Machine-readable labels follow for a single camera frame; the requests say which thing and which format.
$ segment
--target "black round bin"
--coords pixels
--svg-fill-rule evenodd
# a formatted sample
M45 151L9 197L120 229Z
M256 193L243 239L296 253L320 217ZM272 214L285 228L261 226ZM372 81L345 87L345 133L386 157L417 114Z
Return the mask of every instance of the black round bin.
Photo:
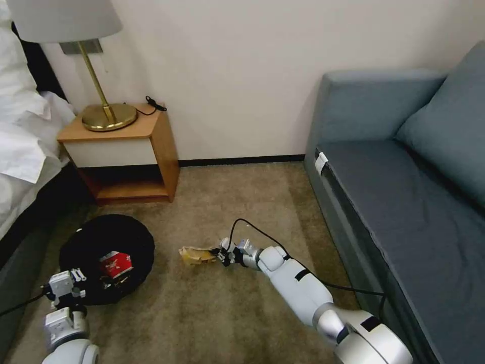
M138 220L126 215L102 215L86 222L65 243L59 255L61 271L80 268L86 281L85 305L118 302L133 292L152 270L155 244L152 234ZM123 256L131 268L113 277L104 268L106 257Z

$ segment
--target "black cable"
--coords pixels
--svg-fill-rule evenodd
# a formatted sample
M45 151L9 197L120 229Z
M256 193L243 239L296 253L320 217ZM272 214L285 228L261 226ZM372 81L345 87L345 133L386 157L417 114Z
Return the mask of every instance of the black cable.
M153 111L151 113L148 113L147 114L147 113L143 112L142 110L135 108L140 114L143 114L145 116L150 116L150 115L155 114L157 110L167 111L167 108L166 107L157 104L157 102L154 99L152 99L150 96L148 96L148 95L145 96L145 100L147 101L147 104L149 104L150 106L153 106L154 109L153 109Z
M289 253L288 251L286 250L286 248L283 246L283 244L281 244L279 241L277 241L274 237L272 237L271 235L265 233L264 231L262 231L261 229L257 228L256 226L254 226L252 223L250 223L249 221L247 221L246 219L243 219L243 218L238 218L236 219L236 221L234 222L234 224L232 224L232 229L231 229L231 234L229 236L229 246L230 244L232 243L232 234L234 233L234 228L236 227L236 224L239 222L239 221L244 221L245 223L247 223L249 226L251 226L253 229L255 229L256 231L258 231L259 233L261 233L262 235L266 236L267 238L269 238L270 240L274 241L281 249L284 250L284 252L291 258L291 259L294 259ZM311 271L309 270L307 267L305 267L305 265L303 263L301 263L300 261L298 261L298 263L300 263L303 268L307 269L308 271ZM374 292L374 291L368 291L368 290L361 290L361 289L357 289L357 288L353 288L353 287L345 287L345 286L339 286L339 285L336 285L336 284L333 284L333 283L329 283L329 282L326 282L326 281L323 281L321 280L320 278L318 278L316 275L313 274L313 276L318 279L323 285L325 286L329 286L329 287L332 287L332 288L336 288L336 289L340 289L340 290L343 290L343 291L350 291L350 292L354 292L354 293L362 293L362 294L367 294L367 295L372 295L372 296L381 296L381 300L380 300L380 304L379 304L379 319L382 321L382 313L383 313L383 309L384 309L384 303L385 303L385 300L386 300L386 295L385 293L383 292Z
M234 228L236 227L236 224L239 222L239 221L244 221L246 224L248 224L249 226L251 226L254 230L258 231L260 234L263 234L264 236L266 236L268 239L274 241L276 244L278 244L278 246L284 250L284 252L289 256L289 253L288 251L285 249L285 247L279 242L277 241L275 238L273 238L271 235L269 234L266 234L264 231L262 231L261 229L257 228L256 226L254 226L253 224L251 224L249 221L247 221L246 219L243 219L243 218L239 218L239 219L236 219L236 221L234 222L234 224L232 224L232 229L231 229L231 234L229 235L229 246L227 247L229 249L229 247L231 246L231 243L232 243L232 234L234 233Z
M35 302L37 301L39 298L42 298L43 296L45 295L45 290L42 289L42 293L39 294L38 296L35 296L34 298L31 298L29 299L28 301L25 301L25 302L22 302L22 303L19 303L17 306L14 306L14 307L11 307L11 308L8 308L6 309L5 311L2 311L0 312L0 317L6 315L6 314L9 314L10 312L13 312L19 308L22 308L24 306L27 306L29 303L32 303L32 302Z
M144 113L142 110L139 110L139 109L136 109L140 114L143 114L145 116L150 116L150 115L153 115L155 114L155 112L157 111L157 108L154 108L153 111L150 113L150 114L147 114L147 113Z

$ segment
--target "sofa backrest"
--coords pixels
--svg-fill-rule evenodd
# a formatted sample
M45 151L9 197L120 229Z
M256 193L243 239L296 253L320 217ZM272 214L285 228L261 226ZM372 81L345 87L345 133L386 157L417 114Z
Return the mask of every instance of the sofa backrest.
M485 207L485 42L399 129L397 139Z

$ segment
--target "beige carpet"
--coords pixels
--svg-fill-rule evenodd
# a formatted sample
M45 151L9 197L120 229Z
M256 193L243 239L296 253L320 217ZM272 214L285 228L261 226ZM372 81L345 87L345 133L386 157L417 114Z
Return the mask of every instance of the beige carpet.
M155 238L155 264L145 283L116 305L90 307L91 339L100 364L332 363L332 351L304 327L258 272L221 264L187 267L182 245L211 246L244 217L279 239L323 279L348 285L302 163L191 167L180 174L173 204L112 205L91 216L131 215ZM56 233L39 283L56 270L59 244L76 226ZM241 224L235 240L270 242ZM335 302L357 307L352 293ZM43 299L26 310L6 363L40 363L46 355Z

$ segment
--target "white lamp shade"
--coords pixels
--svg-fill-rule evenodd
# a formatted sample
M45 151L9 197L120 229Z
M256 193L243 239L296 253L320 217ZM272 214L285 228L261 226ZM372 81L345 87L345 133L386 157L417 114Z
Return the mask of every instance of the white lamp shade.
M122 29L110 0L7 0L20 38L59 43L102 38Z

